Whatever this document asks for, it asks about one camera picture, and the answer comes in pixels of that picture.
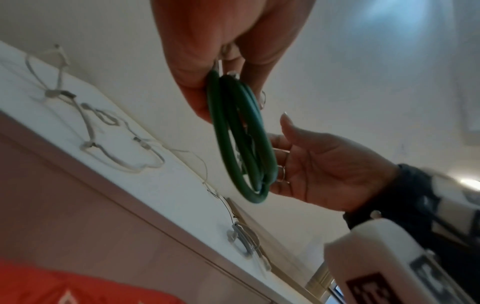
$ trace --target light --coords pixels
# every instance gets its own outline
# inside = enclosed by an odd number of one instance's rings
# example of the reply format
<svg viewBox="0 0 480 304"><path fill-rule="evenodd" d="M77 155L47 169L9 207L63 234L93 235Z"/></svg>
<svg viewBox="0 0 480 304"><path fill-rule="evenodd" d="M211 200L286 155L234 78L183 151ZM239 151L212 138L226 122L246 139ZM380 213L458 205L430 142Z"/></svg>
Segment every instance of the light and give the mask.
<svg viewBox="0 0 480 304"><path fill-rule="evenodd" d="M480 191L480 181L477 181L477 180L471 179L471 178L462 178L460 180L460 183L469 187L469 188Z"/></svg>

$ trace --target green cable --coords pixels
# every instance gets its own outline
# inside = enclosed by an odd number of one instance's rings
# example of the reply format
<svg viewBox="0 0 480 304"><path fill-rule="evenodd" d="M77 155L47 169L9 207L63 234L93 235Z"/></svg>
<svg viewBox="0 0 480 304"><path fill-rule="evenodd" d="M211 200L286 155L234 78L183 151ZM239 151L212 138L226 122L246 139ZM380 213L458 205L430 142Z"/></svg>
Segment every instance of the green cable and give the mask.
<svg viewBox="0 0 480 304"><path fill-rule="evenodd" d="M220 77L215 70L208 74L206 92L218 147L232 182L250 202L263 202L270 185L277 179L278 167L255 95L235 77ZM229 129L238 147L244 170L237 164ZM243 171L248 175L251 188L244 180Z"/></svg>

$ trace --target hand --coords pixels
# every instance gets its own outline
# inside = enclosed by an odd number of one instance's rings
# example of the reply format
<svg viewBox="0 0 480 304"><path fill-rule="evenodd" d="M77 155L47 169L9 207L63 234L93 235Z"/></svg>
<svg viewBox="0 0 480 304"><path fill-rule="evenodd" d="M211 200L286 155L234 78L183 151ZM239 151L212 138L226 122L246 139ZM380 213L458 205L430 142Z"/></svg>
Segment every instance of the hand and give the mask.
<svg viewBox="0 0 480 304"><path fill-rule="evenodd" d="M223 72L260 95L315 0L151 0L170 71L186 100L210 121L206 76L215 59Z"/></svg>
<svg viewBox="0 0 480 304"><path fill-rule="evenodd" d="M270 134L278 180L270 192L337 211L353 211L391 183L399 168L348 139L316 133L280 119L284 134Z"/></svg>

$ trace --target green tube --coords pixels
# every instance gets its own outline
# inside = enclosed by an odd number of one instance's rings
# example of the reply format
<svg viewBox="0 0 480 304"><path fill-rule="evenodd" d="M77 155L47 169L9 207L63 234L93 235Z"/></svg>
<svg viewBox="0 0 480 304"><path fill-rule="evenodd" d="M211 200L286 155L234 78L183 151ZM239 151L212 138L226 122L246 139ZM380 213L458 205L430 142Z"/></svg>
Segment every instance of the green tube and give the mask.
<svg viewBox="0 0 480 304"><path fill-rule="evenodd" d="M270 185L277 178L278 167L253 92L234 77L220 77L217 71L212 70L207 78L207 100L221 157L232 182L248 201L263 202ZM229 130L252 188L245 182L242 169L237 164Z"/></svg>

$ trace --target red cloth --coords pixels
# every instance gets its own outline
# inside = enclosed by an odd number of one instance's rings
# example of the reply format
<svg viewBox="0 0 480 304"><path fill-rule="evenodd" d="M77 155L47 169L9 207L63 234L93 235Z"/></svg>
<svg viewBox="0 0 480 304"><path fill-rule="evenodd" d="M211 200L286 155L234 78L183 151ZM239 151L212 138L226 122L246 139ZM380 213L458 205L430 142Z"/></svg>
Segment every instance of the red cloth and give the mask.
<svg viewBox="0 0 480 304"><path fill-rule="evenodd" d="M159 291L5 261L0 261L0 303L185 304Z"/></svg>

